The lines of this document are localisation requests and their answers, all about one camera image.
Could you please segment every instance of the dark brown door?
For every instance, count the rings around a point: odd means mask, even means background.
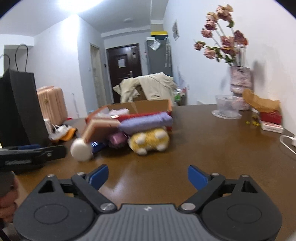
[[[139,44],[107,49],[112,87],[130,77],[142,76]],[[114,103],[120,103],[120,95],[114,90]]]

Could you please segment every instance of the tabletop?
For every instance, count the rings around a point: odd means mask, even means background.
[[[296,230],[296,156],[280,143],[280,134],[247,125],[251,112],[241,112],[239,120],[225,120],[211,114],[215,108],[216,105],[175,107],[170,146],[163,153],[138,156],[129,147],[106,148],[88,162],[77,162],[68,153],[42,169],[18,175],[21,199],[47,174],[70,178],[77,172],[89,173],[107,164],[109,179],[99,191],[117,206],[178,206],[196,192],[187,179],[187,168],[194,164],[204,172],[218,172],[230,179],[250,175],[280,209],[283,226],[276,240],[286,240]],[[73,120],[71,125],[79,131],[85,127],[83,119]]]

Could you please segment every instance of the yellow plush toy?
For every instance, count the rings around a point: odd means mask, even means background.
[[[138,155],[146,155],[149,150],[166,150],[169,141],[168,133],[162,128],[157,128],[132,135],[128,145]]]

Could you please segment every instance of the small red box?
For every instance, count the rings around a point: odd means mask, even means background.
[[[281,114],[279,111],[275,110],[270,113],[260,112],[260,119],[265,122],[270,122],[274,124],[281,124]]]

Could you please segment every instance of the bouquet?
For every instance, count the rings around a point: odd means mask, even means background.
[[[212,38],[217,46],[214,45],[214,47],[210,47],[203,41],[195,41],[194,48],[196,50],[206,48],[203,54],[209,59],[216,59],[218,62],[224,59],[230,66],[243,67],[245,65],[246,48],[249,43],[248,39],[244,37],[241,31],[233,30],[234,21],[231,15],[232,12],[233,8],[229,4],[224,7],[218,6],[216,12],[208,12],[205,28],[201,30],[201,33],[205,38]],[[231,28],[233,36],[225,35],[219,24],[219,20],[229,22],[227,27]],[[214,32],[219,36],[221,45],[213,37]]]

